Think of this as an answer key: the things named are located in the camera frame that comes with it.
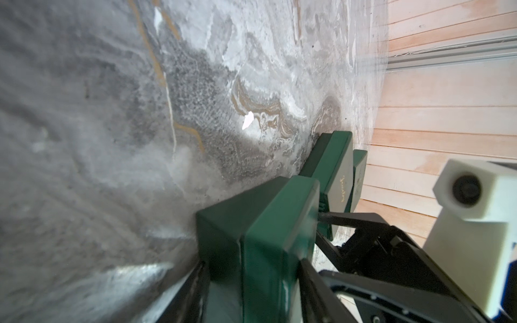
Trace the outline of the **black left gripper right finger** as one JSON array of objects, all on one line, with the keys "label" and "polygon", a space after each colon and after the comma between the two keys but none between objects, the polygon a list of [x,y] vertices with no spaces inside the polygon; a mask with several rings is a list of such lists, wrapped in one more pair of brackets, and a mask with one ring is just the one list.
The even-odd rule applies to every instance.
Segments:
[{"label": "black left gripper right finger", "polygon": [[357,322],[306,258],[298,266],[303,322]]}]

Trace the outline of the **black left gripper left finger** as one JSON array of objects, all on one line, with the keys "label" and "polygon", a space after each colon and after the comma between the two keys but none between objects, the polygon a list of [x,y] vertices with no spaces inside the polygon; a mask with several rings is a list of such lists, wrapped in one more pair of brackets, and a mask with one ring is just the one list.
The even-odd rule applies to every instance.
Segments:
[{"label": "black left gripper left finger", "polygon": [[204,322],[209,285],[208,266],[205,262],[200,261],[163,311],[157,323]]}]

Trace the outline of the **small green box lid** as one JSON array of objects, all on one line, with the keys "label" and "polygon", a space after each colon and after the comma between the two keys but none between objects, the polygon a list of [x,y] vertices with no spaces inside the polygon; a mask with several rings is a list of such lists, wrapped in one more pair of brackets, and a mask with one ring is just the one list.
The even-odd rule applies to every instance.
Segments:
[{"label": "small green box lid", "polygon": [[354,212],[362,193],[368,152],[361,149],[354,149],[354,185],[350,196],[350,212]]}]

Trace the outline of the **large green jewelry box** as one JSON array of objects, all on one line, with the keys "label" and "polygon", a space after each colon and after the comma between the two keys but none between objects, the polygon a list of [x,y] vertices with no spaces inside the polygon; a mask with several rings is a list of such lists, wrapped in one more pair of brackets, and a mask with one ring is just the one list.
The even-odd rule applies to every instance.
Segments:
[{"label": "large green jewelry box", "polygon": [[344,213],[354,185],[352,132],[321,134],[299,175],[319,181],[319,212]]}]

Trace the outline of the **aluminium frame rail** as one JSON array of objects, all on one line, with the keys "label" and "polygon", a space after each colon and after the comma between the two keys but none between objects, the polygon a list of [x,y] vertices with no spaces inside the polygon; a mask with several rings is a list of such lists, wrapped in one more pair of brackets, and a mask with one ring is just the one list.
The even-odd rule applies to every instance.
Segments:
[{"label": "aluminium frame rail", "polygon": [[516,58],[516,37],[455,44],[389,58],[387,72]]}]

